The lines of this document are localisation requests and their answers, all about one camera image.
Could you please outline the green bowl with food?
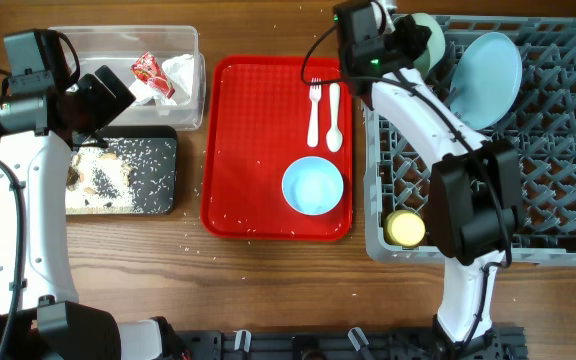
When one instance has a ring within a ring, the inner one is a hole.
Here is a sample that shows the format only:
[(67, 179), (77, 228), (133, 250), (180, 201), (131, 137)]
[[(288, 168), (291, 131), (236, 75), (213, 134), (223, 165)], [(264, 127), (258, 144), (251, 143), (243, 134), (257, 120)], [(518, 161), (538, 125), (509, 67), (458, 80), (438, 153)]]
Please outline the green bowl with food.
[(446, 41), (444, 32), (434, 17), (427, 13), (412, 15), (417, 25), (426, 26), (431, 30), (426, 50), (414, 61), (415, 68), (426, 79), (430, 71), (442, 60), (445, 54)]

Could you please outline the red snack wrapper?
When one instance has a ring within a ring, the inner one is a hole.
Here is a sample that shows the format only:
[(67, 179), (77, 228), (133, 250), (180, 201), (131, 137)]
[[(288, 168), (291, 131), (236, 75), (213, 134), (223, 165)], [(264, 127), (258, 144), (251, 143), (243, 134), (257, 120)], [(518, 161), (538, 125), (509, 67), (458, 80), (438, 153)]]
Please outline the red snack wrapper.
[(168, 79), (156, 58), (150, 52), (142, 54), (131, 65), (131, 71), (138, 80), (150, 88), (159, 91), (166, 98), (171, 98), (175, 93), (172, 82)]

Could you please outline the light blue plate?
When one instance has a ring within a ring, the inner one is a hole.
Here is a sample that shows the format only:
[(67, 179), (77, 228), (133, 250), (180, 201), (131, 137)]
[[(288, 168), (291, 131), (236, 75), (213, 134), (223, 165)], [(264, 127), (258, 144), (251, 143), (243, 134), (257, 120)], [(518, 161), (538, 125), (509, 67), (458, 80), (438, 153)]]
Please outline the light blue plate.
[(509, 112), (522, 76), (521, 55), (513, 41), (499, 32), (482, 35), (457, 63), (449, 108), (474, 130), (492, 126)]

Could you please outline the white plastic fork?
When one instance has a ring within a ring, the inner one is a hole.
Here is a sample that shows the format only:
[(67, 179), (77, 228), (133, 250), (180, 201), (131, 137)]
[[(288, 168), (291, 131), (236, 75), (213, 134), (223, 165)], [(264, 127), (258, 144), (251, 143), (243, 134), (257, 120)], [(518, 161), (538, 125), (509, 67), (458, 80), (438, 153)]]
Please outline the white plastic fork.
[(309, 118), (309, 126), (307, 132), (307, 145), (310, 148), (315, 148), (319, 143), (319, 101), (321, 100), (321, 86), (318, 85), (319, 78), (312, 78), (312, 85), (309, 90), (309, 99), (311, 102), (311, 111)]

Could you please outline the white napkin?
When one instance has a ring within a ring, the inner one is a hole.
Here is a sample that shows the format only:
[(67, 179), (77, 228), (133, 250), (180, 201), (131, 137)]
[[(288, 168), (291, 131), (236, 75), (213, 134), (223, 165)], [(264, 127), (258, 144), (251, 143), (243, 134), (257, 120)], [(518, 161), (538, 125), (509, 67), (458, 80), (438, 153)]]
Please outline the white napkin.
[(193, 83), (195, 74), (194, 57), (191, 54), (175, 56), (159, 62), (160, 67), (172, 82), (175, 93), (171, 98), (166, 98), (159, 91), (150, 88), (138, 80), (129, 86), (129, 90), (135, 97), (133, 106), (144, 106), (149, 103), (164, 106), (177, 106), (187, 103), (193, 93)]

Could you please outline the white plastic spoon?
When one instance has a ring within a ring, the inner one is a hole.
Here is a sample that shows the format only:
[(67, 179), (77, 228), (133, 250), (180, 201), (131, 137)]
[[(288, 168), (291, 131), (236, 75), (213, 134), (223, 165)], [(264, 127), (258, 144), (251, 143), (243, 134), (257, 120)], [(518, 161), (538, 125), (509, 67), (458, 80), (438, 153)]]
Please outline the white plastic spoon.
[(340, 97), (339, 84), (331, 84), (329, 86), (330, 128), (326, 134), (326, 144), (333, 153), (338, 152), (343, 144), (343, 134), (339, 128)]

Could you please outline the light blue bowl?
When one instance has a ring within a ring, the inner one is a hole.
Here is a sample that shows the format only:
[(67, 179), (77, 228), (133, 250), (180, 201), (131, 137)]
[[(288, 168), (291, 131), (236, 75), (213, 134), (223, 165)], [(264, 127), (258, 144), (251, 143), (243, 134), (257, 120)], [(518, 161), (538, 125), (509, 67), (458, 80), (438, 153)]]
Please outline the light blue bowl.
[(285, 170), (281, 190), (285, 202), (296, 212), (320, 216), (332, 211), (344, 194), (344, 180), (329, 160), (306, 156), (295, 160)]

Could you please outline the yellow plastic cup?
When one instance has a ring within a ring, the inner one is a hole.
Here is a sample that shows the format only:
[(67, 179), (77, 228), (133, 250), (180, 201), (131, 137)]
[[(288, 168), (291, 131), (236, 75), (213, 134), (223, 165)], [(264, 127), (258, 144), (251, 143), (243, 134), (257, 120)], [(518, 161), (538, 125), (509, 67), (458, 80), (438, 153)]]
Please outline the yellow plastic cup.
[(383, 226), (385, 239), (391, 245), (416, 247), (426, 235), (422, 218), (408, 210), (390, 213)]

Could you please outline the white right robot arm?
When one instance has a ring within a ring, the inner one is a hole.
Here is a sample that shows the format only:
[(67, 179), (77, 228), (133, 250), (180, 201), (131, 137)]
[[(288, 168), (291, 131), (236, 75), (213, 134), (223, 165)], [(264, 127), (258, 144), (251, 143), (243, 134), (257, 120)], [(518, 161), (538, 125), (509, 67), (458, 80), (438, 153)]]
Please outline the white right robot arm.
[(493, 344), (494, 278), (511, 265), (524, 222), (517, 149), (470, 129), (427, 86), (414, 62), (430, 49), (429, 26), (395, 17), (382, 1), (345, 1), (333, 14), (342, 80), (430, 172), (426, 227), (445, 257), (436, 351), (445, 359), (483, 351)]

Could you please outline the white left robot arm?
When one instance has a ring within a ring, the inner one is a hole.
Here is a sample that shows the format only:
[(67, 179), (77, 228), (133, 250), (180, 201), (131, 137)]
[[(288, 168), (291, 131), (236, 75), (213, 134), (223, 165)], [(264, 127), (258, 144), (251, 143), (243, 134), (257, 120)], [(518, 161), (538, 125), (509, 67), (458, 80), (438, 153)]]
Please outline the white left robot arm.
[(180, 359), (162, 317), (118, 323), (82, 305), (67, 250), (65, 192), (76, 133), (133, 95), (107, 67), (78, 77), (28, 68), (0, 94), (0, 359)]

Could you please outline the grey dishwasher rack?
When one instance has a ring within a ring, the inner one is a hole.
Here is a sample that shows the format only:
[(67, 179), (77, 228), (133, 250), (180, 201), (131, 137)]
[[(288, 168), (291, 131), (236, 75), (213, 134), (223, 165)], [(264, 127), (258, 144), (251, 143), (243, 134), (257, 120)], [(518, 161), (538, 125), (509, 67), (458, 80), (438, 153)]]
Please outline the grey dishwasher rack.
[[(514, 236), (517, 262), (576, 266), (576, 18), (441, 15), (447, 49), (428, 76), (446, 97), (456, 65), (479, 36), (499, 32), (517, 46), (523, 63), (518, 97), (510, 112), (485, 129), (487, 136), (512, 142), (519, 151), (523, 229)], [(428, 242), (415, 248), (388, 243), (387, 215), (405, 209), (421, 213), (429, 173), (396, 128), (365, 110), (365, 248), (382, 263), (442, 263)]]

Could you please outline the clear plastic bin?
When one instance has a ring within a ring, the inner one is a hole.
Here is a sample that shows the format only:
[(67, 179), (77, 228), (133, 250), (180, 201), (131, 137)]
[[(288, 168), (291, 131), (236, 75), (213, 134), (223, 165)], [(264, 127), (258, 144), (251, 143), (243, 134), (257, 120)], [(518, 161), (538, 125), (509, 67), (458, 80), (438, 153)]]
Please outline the clear plastic bin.
[(178, 131), (200, 128), (206, 88), (204, 57), (199, 33), (189, 25), (97, 25), (60, 26), (56, 29), (71, 41), (81, 72), (92, 73), (108, 66), (127, 86), (137, 81), (131, 66), (145, 53), (162, 66), (177, 61), (184, 83), (173, 81), (175, 93), (162, 103), (137, 98), (135, 104), (111, 122), (113, 126), (171, 126)]

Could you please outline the red serving tray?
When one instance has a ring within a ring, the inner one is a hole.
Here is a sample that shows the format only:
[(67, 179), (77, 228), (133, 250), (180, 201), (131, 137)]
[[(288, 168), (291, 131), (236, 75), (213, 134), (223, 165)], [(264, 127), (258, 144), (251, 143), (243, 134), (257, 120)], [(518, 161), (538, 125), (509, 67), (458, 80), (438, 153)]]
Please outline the red serving tray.
[[(339, 75), (334, 58), (231, 55), (213, 74), (201, 221), (221, 238), (334, 242), (353, 222), (353, 101), (340, 96), (341, 149), (324, 139), (307, 144), (311, 101), (307, 81)], [(330, 212), (303, 215), (282, 194), (285, 170), (318, 156), (340, 171), (344, 194)]]

